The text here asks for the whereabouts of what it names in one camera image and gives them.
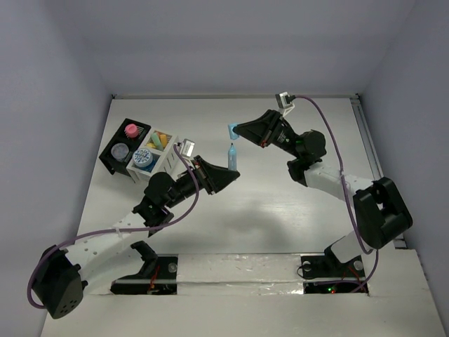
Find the blue highlighter cap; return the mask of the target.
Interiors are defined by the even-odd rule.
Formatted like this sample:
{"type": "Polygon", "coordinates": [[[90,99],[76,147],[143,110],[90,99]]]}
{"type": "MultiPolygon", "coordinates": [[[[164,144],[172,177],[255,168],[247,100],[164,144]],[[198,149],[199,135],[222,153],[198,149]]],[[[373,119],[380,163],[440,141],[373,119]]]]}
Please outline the blue highlighter cap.
{"type": "Polygon", "coordinates": [[[231,140],[236,140],[239,138],[239,135],[234,131],[234,128],[237,126],[237,123],[229,124],[228,125],[228,131],[229,131],[229,137],[231,140]]]}

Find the blue highlighter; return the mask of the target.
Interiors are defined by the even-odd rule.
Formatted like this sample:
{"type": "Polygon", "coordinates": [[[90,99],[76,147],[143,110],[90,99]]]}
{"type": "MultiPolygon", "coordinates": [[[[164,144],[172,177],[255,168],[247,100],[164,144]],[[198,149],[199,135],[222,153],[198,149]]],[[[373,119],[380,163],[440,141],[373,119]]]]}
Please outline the blue highlighter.
{"type": "Polygon", "coordinates": [[[234,144],[229,147],[227,154],[228,169],[231,171],[237,171],[237,153],[234,144]]]}

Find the amber highlighter cap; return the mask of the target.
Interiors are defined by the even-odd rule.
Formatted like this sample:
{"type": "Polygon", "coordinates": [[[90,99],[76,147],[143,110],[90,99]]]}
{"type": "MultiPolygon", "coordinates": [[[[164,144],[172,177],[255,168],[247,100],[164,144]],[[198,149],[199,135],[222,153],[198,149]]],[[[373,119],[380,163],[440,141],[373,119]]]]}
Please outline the amber highlighter cap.
{"type": "Polygon", "coordinates": [[[166,134],[161,134],[160,136],[160,141],[163,147],[166,147],[168,144],[168,139],[167,139],[167,135],[166,134]]]}

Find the blue slime jar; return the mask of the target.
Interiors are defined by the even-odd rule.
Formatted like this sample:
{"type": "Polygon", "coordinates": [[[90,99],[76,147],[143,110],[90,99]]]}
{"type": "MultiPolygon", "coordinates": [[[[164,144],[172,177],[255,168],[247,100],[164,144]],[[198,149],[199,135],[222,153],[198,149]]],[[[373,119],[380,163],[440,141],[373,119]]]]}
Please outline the blue slime jar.
{"type": "Polygon", "coordinates": [[[133,163],[140,170],[151,172],[155,165],[155,158],[147,148],[140,148],[133,153],[133,163]]]}

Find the clear jar of clips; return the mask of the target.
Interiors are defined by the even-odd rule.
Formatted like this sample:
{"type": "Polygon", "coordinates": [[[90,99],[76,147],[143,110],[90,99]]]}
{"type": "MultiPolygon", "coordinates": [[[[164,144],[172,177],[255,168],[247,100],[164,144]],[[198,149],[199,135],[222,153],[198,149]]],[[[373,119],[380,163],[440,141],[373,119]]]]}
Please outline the clear jar of clips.
{"type": "Polygon", "coordinates": [[[129,154],[129,148],[125,143],[117,143],[112,146],[110,154],[116,161],[123,162],[129,154]]]}

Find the green highlighter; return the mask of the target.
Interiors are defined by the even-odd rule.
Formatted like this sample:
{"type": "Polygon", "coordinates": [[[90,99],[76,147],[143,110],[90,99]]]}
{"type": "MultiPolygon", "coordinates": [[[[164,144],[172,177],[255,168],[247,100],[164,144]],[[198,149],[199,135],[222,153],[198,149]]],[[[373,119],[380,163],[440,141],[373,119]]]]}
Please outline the green highlighter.
{"type": "Polygon", "coordinates": [[[151,134],[151,139],[152,139],[152,142],[154,143],[155,148],[160,151],[163,151],[163,145],[161,144],[158,133],[151,134]]]}

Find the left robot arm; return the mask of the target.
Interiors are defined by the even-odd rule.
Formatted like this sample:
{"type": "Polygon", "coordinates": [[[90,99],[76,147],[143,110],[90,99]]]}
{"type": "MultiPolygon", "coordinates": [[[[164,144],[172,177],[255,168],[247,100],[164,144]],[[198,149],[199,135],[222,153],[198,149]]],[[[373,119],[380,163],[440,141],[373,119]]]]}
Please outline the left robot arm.
{"type": "Polygon", "coordinates": [[[184,165],[186,170],[178,179],[166,172],[155,173],[141,202],[113,226],[48,247],[27,283],[29,304],[46,310],[53,319],[68,315],[80,304],[86,290],[115,279],[113,261],[127,249],[139,253],[130,264],[136,275],[150,276],[157,255],[145,239],[186,218],[201,190],[217,194],[240,176],[238,171],[210,164],[201,156],[184,165]]]}

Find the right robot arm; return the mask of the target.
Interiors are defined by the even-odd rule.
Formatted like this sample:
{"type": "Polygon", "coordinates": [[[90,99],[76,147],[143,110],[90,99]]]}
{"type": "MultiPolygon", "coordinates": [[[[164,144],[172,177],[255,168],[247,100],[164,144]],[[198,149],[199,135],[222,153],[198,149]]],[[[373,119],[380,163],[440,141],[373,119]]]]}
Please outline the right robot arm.
{"type": "Polygon", "coordinates": [[[326,139],[321,132],[310,130],[298,135],[276,110],[267,110],[258,119],[236,124],[231,130],[260,147],[275,145],[293,155],[287,166],[295,182],[348,206],[353,230],[329,246],[330,253],[323,257],[328,274],[341,274],[350,260],[383,248],[412,226],[412,216],[393,180],[360,178],[322,162],[326,139]]]}

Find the white slotted organizer box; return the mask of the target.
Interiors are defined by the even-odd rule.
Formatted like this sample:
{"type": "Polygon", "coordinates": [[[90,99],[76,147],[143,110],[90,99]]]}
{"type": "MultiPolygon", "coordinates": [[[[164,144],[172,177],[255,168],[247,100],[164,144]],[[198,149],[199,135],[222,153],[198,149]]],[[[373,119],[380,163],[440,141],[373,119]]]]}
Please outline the white slotted organizer box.
{"type": "Polygon", "coordinates": [[[176,155],[174,150],[174,147],[179,143],[179,141],[180,139],[176,134],[168,133],[157,128],[151,128],[150,132],[147,136],[145,136],[141,146],[139,146],[138,149],[147,148],[152,152],[155,158],[154,168],[151,172],[140,170],[134,165],[132,156],[130,163],[126,167],[132,180],[135,183],[148,183],[151,176],[155,173],[165,172],[170,175],[179,162],[179,157],[176,155]],[[155,131],[159,131],[167,135],[168,144],[163,148],[163,151],[146,146],[147,143],[153,143],[151,134],[155,133],[155,131]]]}

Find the black organizer box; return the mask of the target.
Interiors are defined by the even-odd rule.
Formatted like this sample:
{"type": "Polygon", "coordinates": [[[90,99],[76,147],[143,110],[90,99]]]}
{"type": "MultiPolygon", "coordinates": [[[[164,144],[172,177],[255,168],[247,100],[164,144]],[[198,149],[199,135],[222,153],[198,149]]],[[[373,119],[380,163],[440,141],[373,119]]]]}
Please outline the black organizer box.
{"type": "Polygon", "coordinates": [[[99,155],[99,160],[111,175],[120,173],[130,176],[126,167],[150,130],[148,124],[124,119],[99,155]]]}

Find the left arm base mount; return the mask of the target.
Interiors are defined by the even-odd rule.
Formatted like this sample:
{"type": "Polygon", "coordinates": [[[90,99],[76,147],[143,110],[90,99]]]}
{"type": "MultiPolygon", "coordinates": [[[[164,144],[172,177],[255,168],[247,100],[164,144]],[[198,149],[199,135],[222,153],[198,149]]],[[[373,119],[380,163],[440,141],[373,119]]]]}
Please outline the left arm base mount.
{"type": "Polygon", "coordinates": [[[114,295],[176,295],[178,256],[158,256],[144,241],[131,244],[142,265],[131,274],[114,280],[110,291],[114,295]]]}

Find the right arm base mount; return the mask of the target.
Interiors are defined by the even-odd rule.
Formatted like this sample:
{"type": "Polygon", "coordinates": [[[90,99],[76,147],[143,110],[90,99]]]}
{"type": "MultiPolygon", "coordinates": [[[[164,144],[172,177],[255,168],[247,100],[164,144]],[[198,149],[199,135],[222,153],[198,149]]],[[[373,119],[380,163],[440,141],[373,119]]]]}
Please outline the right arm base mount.
{"type": "Polygon", "coordinates": [[[341,263],[330,248],[302,255],[296,270],[305,294],[369,293],[360,255],[341,263]]]}

